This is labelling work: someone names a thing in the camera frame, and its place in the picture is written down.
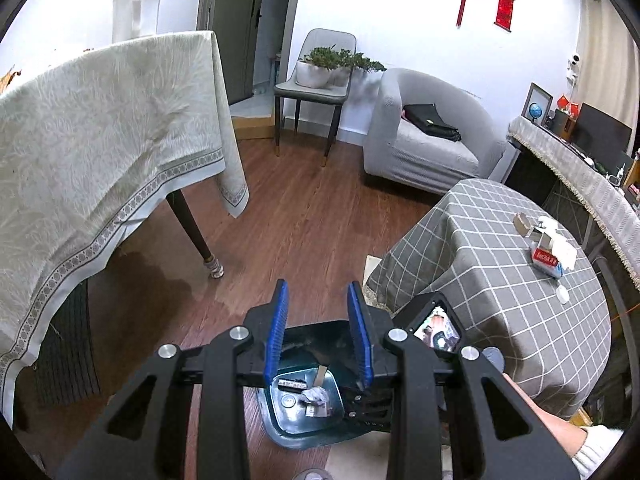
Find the person's right hand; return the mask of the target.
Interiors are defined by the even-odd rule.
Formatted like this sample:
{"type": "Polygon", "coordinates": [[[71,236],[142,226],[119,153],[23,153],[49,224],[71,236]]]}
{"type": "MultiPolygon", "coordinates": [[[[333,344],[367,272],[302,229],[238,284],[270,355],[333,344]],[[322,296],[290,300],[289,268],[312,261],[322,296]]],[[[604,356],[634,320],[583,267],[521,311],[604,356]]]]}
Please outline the person's right hand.
{"type": "Polygon", "coordinates": [[[559,442],[559,445],[562,446],[566,454],[570,456],[570,458],[573,458],[586,442],[588,437],[587,431],[570,424],[566,420],[560,419],[558,416],[544,411],[509,377],[508,374],[503,373],[503,377],[524,399],[527,405],[549,430],[550,434],[552,434],[552,436],[555,437],[555,440],[559,442]]]}

